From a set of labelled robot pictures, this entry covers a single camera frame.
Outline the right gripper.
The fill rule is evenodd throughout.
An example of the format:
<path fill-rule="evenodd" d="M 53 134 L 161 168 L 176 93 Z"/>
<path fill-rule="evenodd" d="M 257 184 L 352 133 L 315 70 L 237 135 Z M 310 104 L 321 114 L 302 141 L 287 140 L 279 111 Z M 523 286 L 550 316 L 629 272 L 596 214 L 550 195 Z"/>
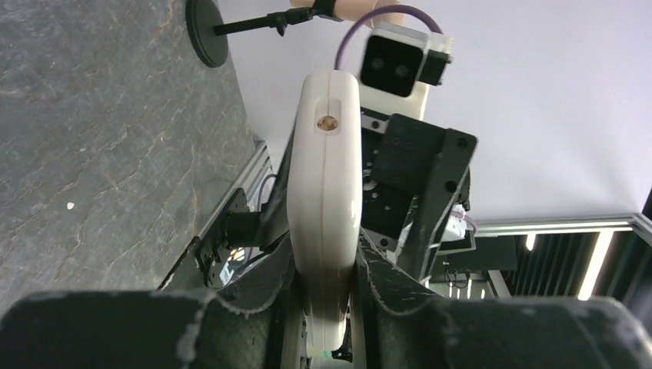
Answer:
<path fill-rule="evenodd" d="M 293 128 L 258 222 L 258 247 L 271 250 L 289 231 L 287 188 Z M 452 128 L 394 113 L 361 109 L 363 215 L 361 227 L 379 248 L 421 281 L 456 204 L 469 198 L 468 174 L 478 139 Z"/>

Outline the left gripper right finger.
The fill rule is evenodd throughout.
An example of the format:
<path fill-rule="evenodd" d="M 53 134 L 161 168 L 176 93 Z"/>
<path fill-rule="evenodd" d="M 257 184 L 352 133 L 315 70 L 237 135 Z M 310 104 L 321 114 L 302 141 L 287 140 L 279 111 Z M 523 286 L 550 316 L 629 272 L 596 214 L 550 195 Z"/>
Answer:
<path fill-rule="evenodd" d="M 356 368 L 446 368 L 442 298 L 389 261 L 362 231 L 351 291 Z"/>

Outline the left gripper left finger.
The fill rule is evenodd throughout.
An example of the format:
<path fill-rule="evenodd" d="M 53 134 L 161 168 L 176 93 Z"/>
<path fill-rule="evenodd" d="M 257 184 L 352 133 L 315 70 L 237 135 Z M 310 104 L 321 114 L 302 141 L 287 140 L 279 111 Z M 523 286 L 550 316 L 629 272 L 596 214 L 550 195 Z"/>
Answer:
<path fill-rule="evenodd" d="M 290 237 L 218 292 L 220 367 L 296 367 L 295 264 Z"/>

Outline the white remote control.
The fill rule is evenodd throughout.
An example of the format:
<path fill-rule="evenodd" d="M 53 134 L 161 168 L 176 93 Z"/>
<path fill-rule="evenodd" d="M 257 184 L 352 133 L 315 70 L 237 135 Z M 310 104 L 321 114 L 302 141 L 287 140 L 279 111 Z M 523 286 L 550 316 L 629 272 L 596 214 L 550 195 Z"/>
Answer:
<path fill-rule="evenodd" d="M 318 71 L 305 80 L 295 117 L 287 216 L 308 342 L 334 351 L 346 311 L 362 218 L 357 79 Z"/>

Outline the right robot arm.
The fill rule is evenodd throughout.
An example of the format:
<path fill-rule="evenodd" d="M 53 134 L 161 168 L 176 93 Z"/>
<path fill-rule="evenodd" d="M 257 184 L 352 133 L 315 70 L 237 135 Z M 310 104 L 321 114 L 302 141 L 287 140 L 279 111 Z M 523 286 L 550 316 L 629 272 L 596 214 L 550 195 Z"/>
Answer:
<path fill-rule="evenodd" d="M 265 254 L 289 242 L 301 277 L 327 286 L 348 279 L 366 235 L 423 280 L 441 245 L 473 230 L 476 146 L 473 135 L 399 113 L 300 108 L 268 202 L 230 213 L 222 234 L 231 248 Z"/>

